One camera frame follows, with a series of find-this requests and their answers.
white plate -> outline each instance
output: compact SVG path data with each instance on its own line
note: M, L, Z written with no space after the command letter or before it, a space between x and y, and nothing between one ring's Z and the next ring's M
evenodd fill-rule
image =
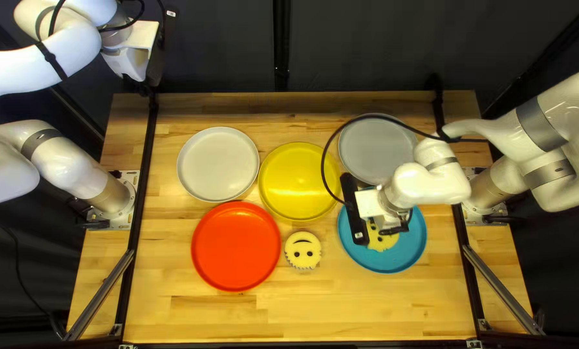
M364 115L398 120L381 113ZM417 138L412 131L385 120L365 119L343 129L339 137L339 157L357 179L369 185L384 185L400 165L414 162L416 145Z
M192 136L177 156L177 177L199 200L226 202L257 178L259 152L253 141L231 127L212 127Z

yellow sponge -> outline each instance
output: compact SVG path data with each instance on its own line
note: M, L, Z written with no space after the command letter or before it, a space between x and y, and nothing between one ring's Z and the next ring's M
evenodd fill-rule
M386 251L393 247L399 240L399 234L380 235L380 230L374 223L368 222L367 230L369 232L369 244L367 245L367 248L371 250L376 250L378 252Z
M322 244L309 232L295 232L285 241L285 258L298 269L315 269L322 259Z

plate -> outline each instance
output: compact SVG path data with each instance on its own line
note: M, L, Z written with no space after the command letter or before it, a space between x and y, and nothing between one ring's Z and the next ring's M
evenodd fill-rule
M380 115L398 120L381 113L363 115ZM343 129L339 137L339 156L343 166L354 177L378 186L388 183L400 165L414 162L416 145L417 138L412 131L392 122L365 119Z
M259 153L247 135L231 127L211 127L192 136L177 156L177 177L199 200L226 202L243 194L257 178Z
M380 274L399 273L413 266L421 258L427 242L427 227L417 206L413 209L409 228L409 232L400 233L393 247L378 252L368 249L367 246L356 245L352 241L345 206L337 218L337 232L349 257L363 268Z
M272 216L243 201L210 210L192 234L197 273L218 290L242 292L270 276L281 254L281 235Z
M264 160L259 175L262 202L278 216L309 221L323 216L336 201L328 194L320 164L324 149L295 142L274 149ZM337 196L341 191L339 166L326 157L326 182Z

wooden table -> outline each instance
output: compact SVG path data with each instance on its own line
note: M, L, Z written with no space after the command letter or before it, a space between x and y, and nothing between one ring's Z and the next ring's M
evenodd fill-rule
M190 258L199 219L214 204L186 193L175 164L196 132L226 125L246 133L261 161L289 142L323 147L346 120L384 112L421 131L434 131L433 92L290 92L162 94L144 216L124 340L132 343L287 342L464 339L475 336L451 208L421 206L428 229L425 253L415 266L381 275L355 264L337 236L340 205L309 228L324 257L314 271L298 271L281 256L268 280L243 294L208 286ZM147 100L116 94L102 165L135 170L143 150ZM479 116L472 91L445 92L446 121ZM452 145L463 166L492 163L486 143ZM337 160L336 142L330 156ZM240 199L261 204L257 186ZM282 238L294 226L279 222ZM509 227L469 227L471 246L530 311ZM125 251L129 232L87 232L69 325L80 314ZM478 273L487 321L498 330L522 332ZM85 337L106 335L114 323L115 287Z

yellow plate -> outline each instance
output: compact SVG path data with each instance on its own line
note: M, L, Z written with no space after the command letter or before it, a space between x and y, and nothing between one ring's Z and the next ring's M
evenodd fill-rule
M274 149L259 172L259 194L266 206L281 217L307 221L323 216L335 206L322 182L323 149L295 142ZM326 182L337 196L341 191L339 166L326 157Z

